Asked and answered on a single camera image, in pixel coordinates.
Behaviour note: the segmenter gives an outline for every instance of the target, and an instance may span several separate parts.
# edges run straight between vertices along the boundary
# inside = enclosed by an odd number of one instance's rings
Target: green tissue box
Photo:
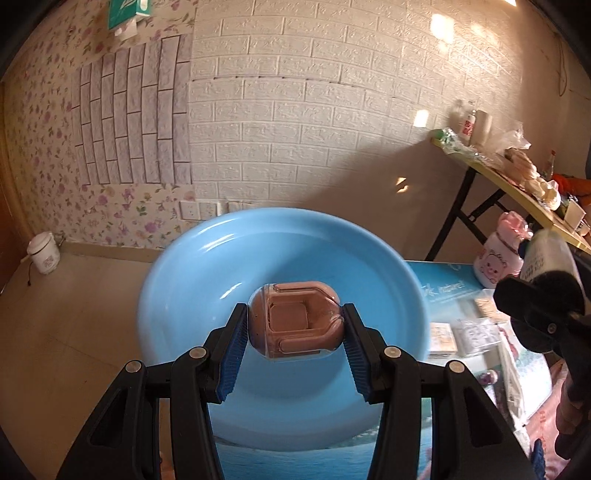
[[[109,30],[132,18],[139,21],[151,14],[151,0],[111,0],[109,6]]]

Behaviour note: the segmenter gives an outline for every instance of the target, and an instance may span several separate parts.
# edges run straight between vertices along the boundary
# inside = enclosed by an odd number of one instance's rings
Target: baby bottle
[[[485,288],[495,288],[507,275],[519,275],[523,259],[517,253],[519,244],[529,240],[532,231],[525,220],[515,212],[505,212],[499,217],[494,232],[474,260],[474,275]]]

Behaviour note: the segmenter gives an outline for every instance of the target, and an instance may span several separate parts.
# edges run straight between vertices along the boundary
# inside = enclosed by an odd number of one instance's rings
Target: white bottle
[[[464,142],[464,145],[470,144],[472,137],[472,131],[474,130],[474,123],[476,122],[476,109],[473,101],[468,102],[468,109],[462,120],[460,126],[460,139]]]

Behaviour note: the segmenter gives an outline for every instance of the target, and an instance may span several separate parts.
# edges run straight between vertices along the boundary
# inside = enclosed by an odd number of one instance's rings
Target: wooden door frame
[[[18,195],[17,185],[8,159],[8,148],[6,141],[6,128],[4,122],[4,82],[0,82],[0,183],[4,190],[8,209],[14,220],[19,240],[23,247],[26,247],[33,238],[33,230],[27,221],[25,211],[22,208],[21,198]]]

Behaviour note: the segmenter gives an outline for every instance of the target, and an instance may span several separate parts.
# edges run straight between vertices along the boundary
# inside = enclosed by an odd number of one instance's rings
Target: floor
[[[0,296],[0,424],[38,480],[54,479],[125,363],[141,358],[135,312],[151,264],[64,254],[22,264]]]

